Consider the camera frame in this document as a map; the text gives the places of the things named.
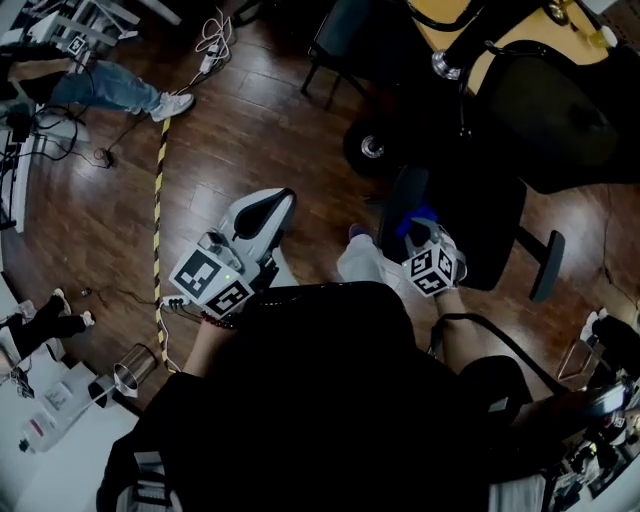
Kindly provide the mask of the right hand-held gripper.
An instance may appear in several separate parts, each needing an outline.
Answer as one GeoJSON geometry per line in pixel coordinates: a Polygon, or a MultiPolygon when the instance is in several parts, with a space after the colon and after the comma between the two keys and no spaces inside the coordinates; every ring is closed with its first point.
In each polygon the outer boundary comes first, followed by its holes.
{"type": "Polygon", "coordinates": [[[429,298],[456,288],[466,278],[467,265],[462,252],[454,245],[444,244],[444,232],[437,222],[420,218],[419,224],[428,230],[428,238],[422,249],[416,246],[411,236],[413,221],[409,221],[404,237],[409,259],[402,263],[402,269],[409,283],[429,298]]]}

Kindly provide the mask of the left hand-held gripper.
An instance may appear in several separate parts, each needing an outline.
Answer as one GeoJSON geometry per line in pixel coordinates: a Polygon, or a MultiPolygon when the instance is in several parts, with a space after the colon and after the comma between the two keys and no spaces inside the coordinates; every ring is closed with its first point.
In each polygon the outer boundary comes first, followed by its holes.
{"type": "Polygon", "coordinates": [[[178,260],[170,281],[207,315],[222,319],[271,286],[279,268],[271,251],[282,239],[296,206],[289,188],[263,189],[231,204],[224,232],[203,235],[178,260]]]}

